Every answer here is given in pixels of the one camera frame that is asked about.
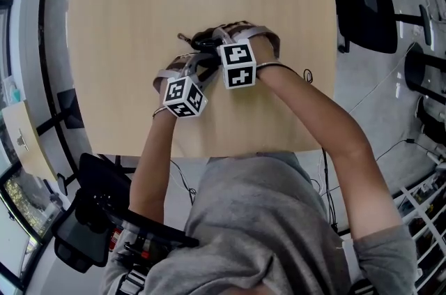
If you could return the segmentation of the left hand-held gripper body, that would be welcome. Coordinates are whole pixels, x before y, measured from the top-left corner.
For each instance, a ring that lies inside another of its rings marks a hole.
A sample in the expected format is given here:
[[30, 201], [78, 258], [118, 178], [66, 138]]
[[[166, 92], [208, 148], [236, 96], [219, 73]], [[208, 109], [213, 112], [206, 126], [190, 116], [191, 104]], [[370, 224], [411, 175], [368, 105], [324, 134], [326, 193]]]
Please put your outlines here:
[[200, 116], [207, 104], [199, 89], [199, 54], [194, 54], [182, 77], [167, 80], [162, 105], [177, 118], [191, 118]]

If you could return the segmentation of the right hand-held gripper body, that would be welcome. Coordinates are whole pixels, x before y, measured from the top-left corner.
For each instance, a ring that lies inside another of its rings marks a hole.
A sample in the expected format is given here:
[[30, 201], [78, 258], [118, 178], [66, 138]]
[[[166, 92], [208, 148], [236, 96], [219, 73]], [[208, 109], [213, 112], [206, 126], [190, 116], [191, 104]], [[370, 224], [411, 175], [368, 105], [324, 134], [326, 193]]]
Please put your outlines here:
[[256, 59], [248, 39], [236, 42], [222, 27], [214, 30], [213, 38], [222, 42], [217, 53], [221, 58], [226, 89], [254, 86]]

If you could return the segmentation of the brown glasses case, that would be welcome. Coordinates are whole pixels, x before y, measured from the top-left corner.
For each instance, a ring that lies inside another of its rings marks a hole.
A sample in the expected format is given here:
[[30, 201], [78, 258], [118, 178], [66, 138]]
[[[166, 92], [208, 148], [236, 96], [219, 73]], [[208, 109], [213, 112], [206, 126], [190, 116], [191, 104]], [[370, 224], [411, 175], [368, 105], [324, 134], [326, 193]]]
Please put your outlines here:
[[235, 43], [235, 35], [238, 33], [241, 33], [244, 30], [251, 29], [252, 27], [255, 27], [254, 24], [248, 21], [239, 21], [239, 22], [232, 22], [229, 24], [221, 24], [217, 27], [211, 27], [207, 28], [204, 31], [200, 31], [193, 35], [193, 37], [189, 38], [183, 33], [179, 33], [177, 35], [177, 38], [179, 40], [182, 40], [186, 42], [192, 49], [196, 51], [200, 51], [200, 47], [193, 47], [192, 46], [192, 39], [200, 37], [219, 37], [223, 40], [222, 45], [226, 44], [232, 44]]

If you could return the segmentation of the person's left forearm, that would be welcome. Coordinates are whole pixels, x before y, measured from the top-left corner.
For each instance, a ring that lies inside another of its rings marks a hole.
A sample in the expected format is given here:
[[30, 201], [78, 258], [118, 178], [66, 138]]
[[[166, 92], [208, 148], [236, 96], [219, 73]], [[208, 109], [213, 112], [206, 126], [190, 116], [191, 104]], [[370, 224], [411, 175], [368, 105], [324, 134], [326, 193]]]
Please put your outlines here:
[[164, 222], [164, 201], [169, 185], [175, 125], [176, 117], [165, 109], [153, 117], [130, 186], [129, 209], [159, 223]]

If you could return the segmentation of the person's right forearm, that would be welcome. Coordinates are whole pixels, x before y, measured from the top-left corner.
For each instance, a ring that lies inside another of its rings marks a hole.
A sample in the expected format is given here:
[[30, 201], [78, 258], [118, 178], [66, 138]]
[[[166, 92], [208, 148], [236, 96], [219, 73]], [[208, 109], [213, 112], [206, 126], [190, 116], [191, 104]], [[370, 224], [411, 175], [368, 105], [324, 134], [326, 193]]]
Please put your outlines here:
[[331, 158], [354, 239], [402, 225], [371, 145], [338, 104], [290, 70], [269, 67], [259, 79], [298, 117]]

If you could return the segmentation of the person's right hand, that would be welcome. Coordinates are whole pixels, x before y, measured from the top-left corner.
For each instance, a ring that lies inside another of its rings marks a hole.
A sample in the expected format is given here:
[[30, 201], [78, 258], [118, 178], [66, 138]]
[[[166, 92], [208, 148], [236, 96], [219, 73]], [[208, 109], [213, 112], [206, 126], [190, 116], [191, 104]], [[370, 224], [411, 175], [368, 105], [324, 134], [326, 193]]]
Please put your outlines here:
[[233, 22], [223, 27], [233, 42], [249, 41], [258, 65], [277, 62], [275, 45], [269, 39], [270, 35], [259, 29], [260, 26], [248, 21]]

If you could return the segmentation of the person's left hand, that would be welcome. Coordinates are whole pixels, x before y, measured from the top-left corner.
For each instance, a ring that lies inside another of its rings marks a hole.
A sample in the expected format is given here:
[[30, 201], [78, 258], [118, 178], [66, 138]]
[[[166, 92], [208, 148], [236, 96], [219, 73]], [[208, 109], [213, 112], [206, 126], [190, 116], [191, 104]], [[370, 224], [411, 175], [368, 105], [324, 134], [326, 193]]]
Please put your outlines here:
[[155, 79], [153, 80], [153, 87], [155, 90], [161, 94], [161, 85], [163, 80], [182, 77], [186, 65], [193, 57], [194, 53], [180, 54], [166, 68], [159, 70]]

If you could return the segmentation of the black wrist band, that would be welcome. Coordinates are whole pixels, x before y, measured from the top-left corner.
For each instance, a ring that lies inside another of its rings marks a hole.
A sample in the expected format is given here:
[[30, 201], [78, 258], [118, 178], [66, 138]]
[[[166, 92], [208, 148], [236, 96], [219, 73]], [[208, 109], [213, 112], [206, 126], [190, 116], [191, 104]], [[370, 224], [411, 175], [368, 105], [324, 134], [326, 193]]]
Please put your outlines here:
[[[298, 75], [297, 72], [294, 71], [294, 69], [290, 68], [289, 66], [286, 66], [278, 61], [276, 62], [265, 62], [265, 63], [261, 63], [256, 67], [256, 77], [259, 78], [259, 73], [261, 70], [265, 70], [266, 68], [269, 67], [278, 67], [278, 68], [284, 68], [287, 70], [290, 70], [291, 72], [293, 72], [294, 74]], [[314, 81], [314, 77], [312, 74], [312, 71], [308, 68], [305, 68], [301, 74], [301, 77], [303, 78], [303, 80], [305, 80], [307, 83], [312, 84]]]

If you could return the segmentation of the black mesh-back office chair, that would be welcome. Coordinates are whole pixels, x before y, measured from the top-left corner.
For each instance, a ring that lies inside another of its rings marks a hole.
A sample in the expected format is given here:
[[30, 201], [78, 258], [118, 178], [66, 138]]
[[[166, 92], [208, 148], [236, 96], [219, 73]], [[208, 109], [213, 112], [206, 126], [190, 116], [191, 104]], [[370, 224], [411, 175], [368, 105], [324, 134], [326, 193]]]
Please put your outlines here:
[[92, 266], [107, 264], [109, 245], [116, 225], [103, 209], [110, 204], [129, 206], [130, 177], [136, 169], [124, 167], [117, 157], [83, 153], [75, 174], [80, 188], [70, 207], [52, 225], [54, 252], [70, 268], [86, 273]]

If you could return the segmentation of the small wooden side table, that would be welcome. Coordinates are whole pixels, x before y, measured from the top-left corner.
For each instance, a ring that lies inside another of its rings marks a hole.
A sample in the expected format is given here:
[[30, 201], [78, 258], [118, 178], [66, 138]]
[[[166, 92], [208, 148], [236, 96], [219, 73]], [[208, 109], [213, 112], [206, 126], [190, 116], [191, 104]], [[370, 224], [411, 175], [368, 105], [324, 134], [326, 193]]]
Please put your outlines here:
[[68, 108], [55, 114], [38, 127], [31, 120], [26, 100], [2, 109], [1, 113], [12, 145], [24, 171], [48, 181], [56, 181], [58, 176], [44, 148], [41, 146], [39, 137], [51, 128], [58, 128], [62, 121], [67, 121], [70, 117], [73, 118], [80, 115], [77, 98], [74, 96]]

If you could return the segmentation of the red fire extinguisher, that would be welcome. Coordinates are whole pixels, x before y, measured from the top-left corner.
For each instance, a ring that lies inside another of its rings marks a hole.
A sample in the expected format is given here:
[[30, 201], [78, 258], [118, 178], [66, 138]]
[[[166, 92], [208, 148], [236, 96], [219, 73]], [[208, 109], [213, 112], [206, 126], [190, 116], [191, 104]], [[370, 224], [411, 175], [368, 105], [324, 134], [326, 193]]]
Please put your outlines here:
[[109, 251], [110, 252], [116, 247], [116, 244], [117, 244], [117, 241], [118, 241], [120, 235], [121, 235], [121, 230], [119, 228], [114, 228], [114, 230], [111, 234], [110, 242], [109, 242]]

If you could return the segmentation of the person's grey sweatshirt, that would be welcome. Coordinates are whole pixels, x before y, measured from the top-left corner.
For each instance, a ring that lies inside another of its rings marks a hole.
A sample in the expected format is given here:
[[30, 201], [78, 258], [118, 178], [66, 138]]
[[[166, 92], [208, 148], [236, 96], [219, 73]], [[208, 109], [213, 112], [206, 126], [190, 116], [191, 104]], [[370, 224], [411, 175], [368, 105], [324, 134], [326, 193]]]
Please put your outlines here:
[[227, 295], [266, 286], [275, 295], [348, 295], [359, 270], [378, 295], [411, 295], [417, 255], [399, 225], [344, 245], [293, 156], [211, 160], [185, 232], [140, 295]]

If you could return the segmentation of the white metal shelf rack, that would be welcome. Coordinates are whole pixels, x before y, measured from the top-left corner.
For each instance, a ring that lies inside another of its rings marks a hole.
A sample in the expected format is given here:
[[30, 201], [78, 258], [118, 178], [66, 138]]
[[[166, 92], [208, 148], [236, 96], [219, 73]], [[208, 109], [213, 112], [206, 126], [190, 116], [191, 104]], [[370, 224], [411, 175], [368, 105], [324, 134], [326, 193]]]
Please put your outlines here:
[[400, 188], [394, 201], [415, 242], [413, 295], [446, 295], [446, 169]]

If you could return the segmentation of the black chest mount red button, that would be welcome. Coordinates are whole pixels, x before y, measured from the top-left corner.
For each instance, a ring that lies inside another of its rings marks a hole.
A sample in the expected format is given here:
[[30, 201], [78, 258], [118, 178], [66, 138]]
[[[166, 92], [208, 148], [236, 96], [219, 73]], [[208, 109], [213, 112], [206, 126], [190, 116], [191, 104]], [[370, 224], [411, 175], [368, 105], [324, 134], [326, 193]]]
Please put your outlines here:
[[151, 268], [167, 257], [167, 249], [157, 243], [144, 244], [125, 242], [122, 260], [128, 266]]

